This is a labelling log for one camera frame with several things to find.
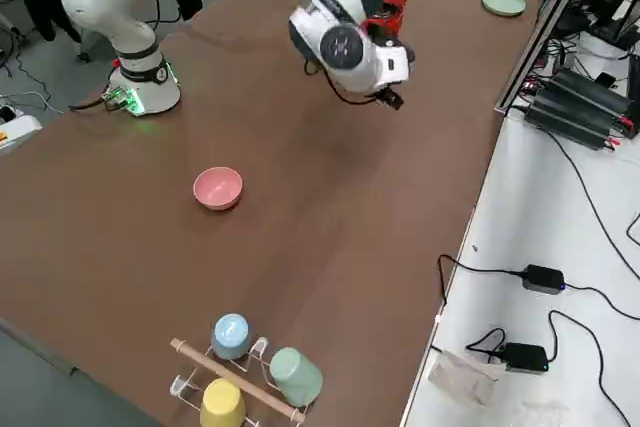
yellow cup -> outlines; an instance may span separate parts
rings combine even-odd
[[[246,407],[240,389],[226,379],[211,382],[202,396],[202,427],[241,427]]]

cup rack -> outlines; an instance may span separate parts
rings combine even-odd
[[[199,366],[202,366],[214,372],[219,377],[226,378],[241,390],[266,403],[274,410],[277,410],[283,415],[286,415],[287,417],[289,417],[291,423],[294,424],[294,427],[300,427],[305,421],[306,412],[309,406],[305,406],[303,409],[292,407],[284,403],[283,401],[273,397],[270,393],[265,392],[259,387],[251,384],[244,378],[227,370],[224,366],[222,366],[222,364],[219,364],[213,359],[213,346],[209,345],[209,348],[204,354],[201,354],[200,352],[188,346],[184,340],[173,339],[173,341],[171,341],[171,346],[174,347],[179,354],[183,354],[184,356],[190,358]],[[280,392],[278,386],[270,379],[270,375],[268,373],[269,362],[264,360],[264,354],[268,346],[269,341],[267,340],[267,338],[259,337],[258,340],[256,340],[256,342],[253,344],[251,349],[249,349],[249,352],[243,357],[244,360],[238,360],[237,362],[234,360],[229,360],[227,362],[234,365],[237,369],[246,374],[249,372],[249,368],[251,367],[251,365],[255,364],[255,362],[252,361],[258,361],[258,363],[260,364],[260,370],[262,372],[262,378],[265,384],[269,387],[269,389]],[[169,387],[169,393],[173,397],[176,397],[177,399],[181,400],[182,402],[199,412],[200,407],[198,407],[196,404],[192,403],[185,397],[187,393],[193,394],[199,392],[201,395],[204,393],[204,390],[194,382],[194,378],[197,372],[198,367],[195,367],[186,379],[184,379],[180,375],[177,375],[175,379],[173,379],[173,382]],[[260,427],[260,421],[253,420],[249,417],[245,417],[244,423],[245,425],[250,425],[252,427]]]

wooden dowel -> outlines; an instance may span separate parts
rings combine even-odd
[[[199,364],[205,369],[209,369],[211,372],[217,374],[218,376],[227,379],[239,389],[245,391],[249,395],[252,395],[259,401],[264,402],[273,410],[277,410],[288,419],[291,419],[292,421],[299,424],[305,421],[305,415],[299,410],[294,409],[289,404],[284,403],[280,399],[275,398],[273,395],[265,392],[261,388],[256,387],[251,382],[248,382],[239,375],[234,374],[215,360],[210,359],[206,355],[198,352],[186,342],[179,339],[173,339],[171,341],[171,347],[176,349],[176,352],[178,352],[179,354],[182,354],[194,361],[196,364]]]

red object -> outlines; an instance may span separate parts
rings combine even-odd
[[[363,22],[362,27],[366,30],[368,24],[376,24],[384,27],[387,32],[398,35],[402,28],[404,8],[407,5],[407,0],[384,0],[384,3],[395,7],[397,9],[396,12],[389,17],[371,17]]]
[[[624,115],[620,117],[619,120],[622,125],[626,125],[627,127],[633,127],[633,122],[631,122],[631,120],[625,117]]]

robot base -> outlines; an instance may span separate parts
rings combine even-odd
[[[168,70],[167,80],[156,84],[126,79],[117,68],[111,74],[109,88],[102,97],[113,107],[124,108],[135,117],[165,112],[180,101],[178,82],[171,69]]]

